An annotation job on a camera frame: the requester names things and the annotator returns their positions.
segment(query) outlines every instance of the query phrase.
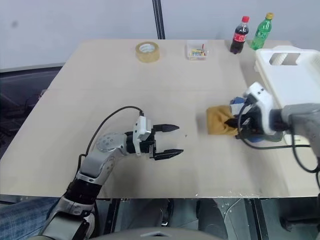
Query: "packing tape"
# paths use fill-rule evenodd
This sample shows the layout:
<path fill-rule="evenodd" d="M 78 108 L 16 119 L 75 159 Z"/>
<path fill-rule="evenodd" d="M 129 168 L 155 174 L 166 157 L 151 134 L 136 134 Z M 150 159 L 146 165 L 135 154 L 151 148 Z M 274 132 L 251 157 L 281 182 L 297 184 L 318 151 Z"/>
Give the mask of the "packing tape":
<path fill-rule="evenodd" d="M 135 47 L 137 58 L 143 63 L 152 63 L 159 59 L 159 46 L 152 41 L 144 41 Z"/>

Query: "green soda bottle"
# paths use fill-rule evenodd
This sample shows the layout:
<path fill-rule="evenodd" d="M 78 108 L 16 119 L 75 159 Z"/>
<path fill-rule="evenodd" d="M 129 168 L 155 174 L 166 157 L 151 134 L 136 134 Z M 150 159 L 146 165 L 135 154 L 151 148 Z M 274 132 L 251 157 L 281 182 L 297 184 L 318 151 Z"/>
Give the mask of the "green soda bottle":
<path fill-rule="evenodd" d="M 271 32 L 271 20 L 273 17 L 274 14 L 272 12 L 268 12 L 265 16 L 265 20 L 259 24 L 251 43 L 251 48 L 253 50 L 261 49 L 264 46 L 265 40 Z"/>

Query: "metal frame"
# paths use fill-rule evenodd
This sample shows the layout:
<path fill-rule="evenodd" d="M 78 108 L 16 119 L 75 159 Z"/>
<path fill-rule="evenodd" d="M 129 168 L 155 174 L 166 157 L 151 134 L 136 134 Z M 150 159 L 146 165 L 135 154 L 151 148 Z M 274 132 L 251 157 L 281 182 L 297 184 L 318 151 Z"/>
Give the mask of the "metal frame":
<path fill-rule="evenodd" d="M 161 0 L 152 0 L 154 20 L 156 26 L 156 32 L 158 34 L 158 39 L 166 39 L 164 19 L 162 17 Z"/>
<path fill-rule="evenodd" d="M 258 198 L 244 199 L 249 232 L 252 240 L 269 240 L 267 225 L 261 200 Z"/>
<path fill-rule="evenodd" d="M 104 225 L 103 234 L 111 234 L 115 232 L 117 217 L 120 205 L 120 198 L 114 198 L 109 205 L 108 214 Z"/>

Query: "yellow cloth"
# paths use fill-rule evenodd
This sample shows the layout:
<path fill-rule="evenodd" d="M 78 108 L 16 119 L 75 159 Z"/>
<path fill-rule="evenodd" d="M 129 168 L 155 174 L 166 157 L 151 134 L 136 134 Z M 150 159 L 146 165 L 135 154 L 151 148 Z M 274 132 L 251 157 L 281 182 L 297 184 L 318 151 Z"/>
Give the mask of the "yellow cloth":
<path fill-rule="evenodd" d="M 230 106 L 212 106 L 206 110 L 206 125 L 208 134 L 211 135 L 231 135 L 238 134 L 237 128 L 233 128 L 225 124 L 225 121 L 233 119 Z"/>

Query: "cable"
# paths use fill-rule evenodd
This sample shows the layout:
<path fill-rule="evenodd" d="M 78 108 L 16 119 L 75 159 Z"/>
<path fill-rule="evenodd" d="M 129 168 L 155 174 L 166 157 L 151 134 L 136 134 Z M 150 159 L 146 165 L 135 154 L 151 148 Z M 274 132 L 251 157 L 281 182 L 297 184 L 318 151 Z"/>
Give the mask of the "cable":
<path fill-rule="evenodd" d="M 237 128 L 238 128 L 238 134 L 239 134 L 239 137 L 241 139 L 241 141 L 249 146 L 250 148 L 253 148 L 253 149 L 258 149 L 258 150 L 272 150 L 272 149 L 289 149 L 289 148 L 292 148 L 293 145 L 282 145 L 282 146 L 254 146 L 252 144 L 250 144 L 249 142 L 247 142 L 242 133 L 241 133 L 241 116 L 242 116 L 242 113 L 244 112 L 245 108 L 247 106 L 249 106 L 250 104 L 249 103 L 244 103 L 244 105 L 242 106 L 242 108 L 240 109 L 240 112 L 238 114 L 238 120 L 237 120 Z M 294 146 L 295 148 L 310 148 L 310 145 L 295 145 Z"/>
<path fill-rule="evenodd" d="M 226 218 L 227 218 L 227 215 L 230 211 L 231 208 L 234 207 L 234 205 L 236 205 L 242 198 L 239 198 L 237 201 L 235 201 L 230 207 L 227 208 L 227 210 L 225 211 L 225 214 L 223 216 L 223 221 L 226 222 Z"/>
<path fill-rule="evenodd" d="M 90 139 L 90 142 L 88 144 L 88 147 L 86 148 L 86 151 L 85 153 L 81 153 L 78 157 L 78 165 L 77 165 L 77 168 L 76 168 L 76 173 L 79 171 L 80 167 L 81 167 L 81 160 L 82 160 L 82 157 L 86 157 L 88 154 L 89 154 L 89 151 L 90 151 L 90 148 L 91 148 L 91 144 L 93 143 L 95 137 L 97 136 L 98 132 L 100 131 L 100 129 L 102 128 L 102 126 L 105 124 L 105 122 L 111 118 L 113 115 L 115 115 L 116 113 L 124 110 L 124 109 L 136 109 L 139 111 L 139 114 L 140 116 L 143 116 L 144 115 L 144 111 L 141 110 L 141 108 L 137 107 L 137 106 L 123 106 L 121 108 L 119 108 L 118 110 L 114 111 L 113 113 L 111 113 L 109 116 L 107 116 L 101 123 L 100 125 L 98 126 L 98 128 L 96 129 L 96 131 L 94 132 L 92 138 Z"/>
<path fill-rule="evenodd" d="M 295 141 L 295 129 L 294 127 L 292 126 L 291 127 L 291 142 L 292 142 L 292 152 L 293 152 L 293 155 L 294 155 L 294 158 L 296 160 L 296 162 L 298 163 L 298 165 L 303 169 L 305 170 L 306 172 L 310 173 L 310 174 L 316 174 L 319 172 L 319 167 L 317 166 L 315 169 L 308 169 L 306 168 L 302 162 L 300 161 L 299 157 L 298 157 L 298 154 L 297 154 L 297 150 L 296 150 L 296 141 Z"/>
<path fill-rule="evenodd" d="M 319 182 L 319 171 L 317 171 L 315 173 L 315 179 L 316 179 L 316 184 L 318 185 L 319 189 L 320 189 L 320 182 Z"/>

